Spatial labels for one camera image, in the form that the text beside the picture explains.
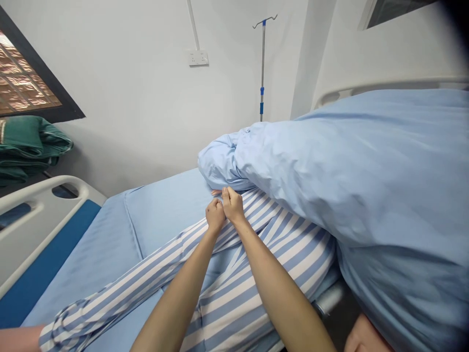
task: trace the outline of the striped hospital gown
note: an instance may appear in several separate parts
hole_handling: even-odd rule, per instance
[[[259,189],[246,192],[243,205],[253,229],[310,298],[335,255],[330,234],[286,211]],[[42,352],[83,351],[170,282],[207,228],[205,219],[199,221],[113,283],[61,310],[41,332]],[[182,351],[251,349],[274,329],[262,306],[246,253],[239,244],[236,230],[226,221],[214,252],[233,246],[237,250],[227,269],[200,294]]]

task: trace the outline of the headboard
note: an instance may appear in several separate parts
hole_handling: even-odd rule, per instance
[[[379,89],[468,89],[469,76],[463,77],[426,77],[413,80],[396,80],[388,82],[371,82],[361,86],[344,87],[335,91],[329,91],[320,96],[314,109],[332,104],[339,99],[358,95],[371,90]]]

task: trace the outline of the green folded blanket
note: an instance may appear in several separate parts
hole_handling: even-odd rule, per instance
[[[26,182],[72,148],[70,138],[42,117],[0,118],[0,187]]]

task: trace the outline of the electrical outlet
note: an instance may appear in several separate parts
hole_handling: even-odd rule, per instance
[[[187,58],[189,66],[201,66],[209,64],[209,55],[206,50],[188,50]]]

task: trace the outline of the window frame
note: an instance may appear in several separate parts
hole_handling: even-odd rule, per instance
[[[50,108],[39,108],[35,110],[24,110],[0,115],[1,117],[19,116],[19,115],[36,115],[41,116],[50,123],[71,121],[84,118],[85,114],[81,111],[70,94],[54,76],[52,71],[47,67],[45,62],[40,58],[33,46],[28,42],[26,37],[21,33],[20,29],[15,25],[10,16],[0,6],[0,30],[5,34],[9,41],[26,59],[33,70],[41,77],[44,83],[49,87],[50,91],[61,102],[61,106]]]
[[[376,21],[376,18],[375,18],[375,14],[377,16],[377,13],[378,12],[375,12],[375,10],[378,10],[379,7],[382,7],[384,5],[383,2],[379,3],[380,1],[379,0],[368,0],[366,2],[366,5],[365,5],[365,9],[363,11],[363,15],[362,15],[362,19],[360,20],[360,25],[359,25],[359,29],[360,30],[367,30],[367,29],[371,29],[371,28],[374,28],[380,24],[383,24],[383,23],[386,23],[386,22],[389,22],[389,21],[392,21],[394,19],[396,19],[397,17],[394,17],[390,20],[387,20],[385,22],[381,22],[381,23],[377,23],[377,24],[373,24],[372,26],[370,26],[372,23],[373,23],[373,20]],[[414,10],[411,10],[409,12],[406,12],[405,14],[408,14],[408,13],[411,13],[412,11],[415,11],[415,10],[418,10],[418,9],[414,9]]]

